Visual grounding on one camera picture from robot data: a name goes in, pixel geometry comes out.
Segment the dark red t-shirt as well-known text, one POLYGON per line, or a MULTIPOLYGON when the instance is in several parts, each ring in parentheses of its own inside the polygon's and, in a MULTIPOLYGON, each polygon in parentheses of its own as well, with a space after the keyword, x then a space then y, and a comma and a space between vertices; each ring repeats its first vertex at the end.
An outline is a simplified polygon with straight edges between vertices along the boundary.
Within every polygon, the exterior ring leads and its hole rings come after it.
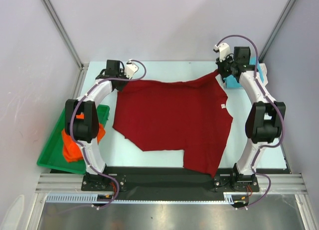
POLYGON ((217 77, 130 82, 117 94, 113 127, 142 151, 183 150, 184 168, 215 176, 233 122, 217 77))

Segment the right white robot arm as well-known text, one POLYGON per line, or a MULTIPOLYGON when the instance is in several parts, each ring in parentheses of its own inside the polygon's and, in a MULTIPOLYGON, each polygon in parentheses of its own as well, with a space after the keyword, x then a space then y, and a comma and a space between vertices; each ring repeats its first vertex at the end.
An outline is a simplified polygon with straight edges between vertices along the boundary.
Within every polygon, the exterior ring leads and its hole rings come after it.
POLYGON ((249 47, 235 47, 231 51, 227 43, 220 43, 214 46, 214 51, 219 55, 216 59, 218 73, 223 78, 233 76, 252 104, 245 123, 247 142, 229 180, 234 190, 241 191, 254 182, 257 163, 265 149, 282 135, 286 105, 270 95, 257 65, 250 64, 249 47))

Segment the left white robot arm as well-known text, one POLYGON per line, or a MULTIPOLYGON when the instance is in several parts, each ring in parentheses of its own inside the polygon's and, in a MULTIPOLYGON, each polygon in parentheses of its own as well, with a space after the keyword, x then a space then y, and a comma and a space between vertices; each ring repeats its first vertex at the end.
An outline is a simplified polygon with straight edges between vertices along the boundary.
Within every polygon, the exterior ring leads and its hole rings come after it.
POLYGON ((139 68, 131 62, 107 60, 93 85, 84 94, 65 102, 64 133, 69 138, 66 147, 75 146, 86 165, 85 171, 94 175, 93 185, 99 190, 109 187, 110 177, 103 172, 106 162, 98 144, 100 122, 97 107, 114 90, 121 91, 139 68))

